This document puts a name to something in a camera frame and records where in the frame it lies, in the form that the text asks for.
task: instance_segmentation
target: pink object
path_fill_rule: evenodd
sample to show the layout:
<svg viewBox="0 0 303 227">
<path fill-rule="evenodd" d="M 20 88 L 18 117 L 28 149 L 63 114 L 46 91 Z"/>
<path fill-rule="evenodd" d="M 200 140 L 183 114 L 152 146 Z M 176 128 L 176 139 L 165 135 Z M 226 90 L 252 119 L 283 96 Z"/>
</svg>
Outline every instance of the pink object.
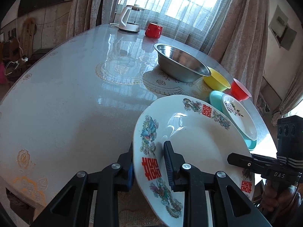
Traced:
<svg viewBox="0 0 303 227">
<path fill-rule="evenodd" d="M 243 84 L 241 84 L 238 80 L 234 78 L 234 81 L 231 83 L 231 90 L 230 93 L 233 97 L 235 97 L 239 102 L 244 101 L 251 97 L 251 94 L 245 88 Z"/>
<path fill-rule="evenodd" d="M 158 39 L 161 36 L 162 30 L 163 26 L 154 23 L 149 23 L 145 31 L 145 36 Z"/>
<path fill-rule="evenodd" d="M 7 83 L 6 77 L 4 75 L 4 64 L 0 62 L 0 84 Z"/>
</svg>

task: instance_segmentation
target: yellow bowl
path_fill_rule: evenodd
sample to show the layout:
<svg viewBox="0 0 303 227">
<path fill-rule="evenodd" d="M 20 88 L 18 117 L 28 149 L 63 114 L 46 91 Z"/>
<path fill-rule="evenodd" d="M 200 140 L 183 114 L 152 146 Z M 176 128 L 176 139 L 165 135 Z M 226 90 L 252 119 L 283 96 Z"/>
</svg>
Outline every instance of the yellow bowl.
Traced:
<svg viewBox="0 0 303 227">
<path fill-rule="evenodd" d="M 220 73 L 216 70 L 209 67 L 210 72 L 212 73 L 211 76 L 203 77 L 204 82 L 211 87 L 213 90 L 218 90 L 223 92 L 226 89 L 230 89 L 230 84 L 225 77 L 223 77 Z"/>
</svg>

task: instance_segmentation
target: kettle handle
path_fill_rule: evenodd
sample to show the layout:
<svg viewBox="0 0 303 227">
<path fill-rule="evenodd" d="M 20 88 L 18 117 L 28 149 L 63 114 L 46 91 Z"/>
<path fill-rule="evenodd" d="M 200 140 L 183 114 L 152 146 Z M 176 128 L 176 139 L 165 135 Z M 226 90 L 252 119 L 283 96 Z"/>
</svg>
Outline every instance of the kettle handle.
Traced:
<svg viewBox="0 0 303 227">
<path fill-rule="evenodd" d="M 123 26 L 126 26 L 126 23 L 127 23 L 129 14 L 130 14 L 130 10 L 131 10 L 131 7 L 124 7 L 123 8 L 123 10 L 122 10 L 122 12 L 119 16 L 119 19 L 118 19 L 119 24 L 122 24 Z"/>
</svg>

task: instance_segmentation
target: red chinese character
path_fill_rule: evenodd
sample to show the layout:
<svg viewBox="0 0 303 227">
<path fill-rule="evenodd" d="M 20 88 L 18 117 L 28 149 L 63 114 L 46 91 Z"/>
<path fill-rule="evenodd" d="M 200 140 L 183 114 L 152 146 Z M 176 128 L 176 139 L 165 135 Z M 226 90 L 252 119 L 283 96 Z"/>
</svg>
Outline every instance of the red chinese character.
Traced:
<svg viewBox="0 0 303 227">
<path fill-rule="evenodd" d="M 142 165 L 148 181 L 161 177 L 157 159 L 142 157 Z"/>
<path fill-rule="evenodd" d="M 205 104 L 202 105 L 202 114 L 206 117 L 209 117 L 212 115 L 212 108 L 209 106 L 206 106 Z"/>
<path fill-rule="evenodd" d="M 242 191 L 250 193 L 251 192 L 251 186 L 252 186 L 251 182 L 242 180 L 242 184 L 241 184 L 241 190 Z"/>
</svg>

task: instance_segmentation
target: camera lens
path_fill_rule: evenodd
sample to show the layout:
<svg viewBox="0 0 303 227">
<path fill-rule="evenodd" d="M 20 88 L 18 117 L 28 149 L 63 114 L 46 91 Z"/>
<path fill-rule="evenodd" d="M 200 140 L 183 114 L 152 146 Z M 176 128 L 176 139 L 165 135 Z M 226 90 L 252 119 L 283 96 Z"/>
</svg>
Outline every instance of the camera lens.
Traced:
<svg viewBox="0 0 303 227">
<path fill-rule="evenodd" d="M 284 135 L 288 135 L 288 125 L 284 125 L 283 132 Z"/>
<path fill-rule="evenodd" d="M 290 134 L 294 135 L 295 132 L 296 132 L 296 127 L 295 127 L 295 125 L 292 125 L 290 128 Z"/>
</svg>

